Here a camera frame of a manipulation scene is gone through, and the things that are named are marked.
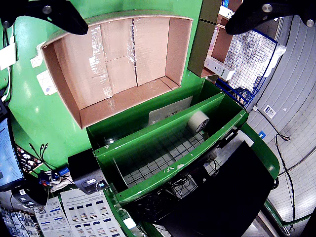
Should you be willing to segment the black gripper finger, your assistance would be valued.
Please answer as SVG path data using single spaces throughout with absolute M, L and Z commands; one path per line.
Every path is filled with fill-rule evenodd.
M 239 35 L 279 17 L 298 15 L 302 22 L 313 27 L 316 24 L 314 0 L 244 0 L 227 22 L 229 35 Z
M 75 35 L 85 35 L 88 31 L 88 24 L 69 0 L 2 0 L 0 2 L 0 21 L 4 28 L 10 28 L 20 16 L 48 21 Z

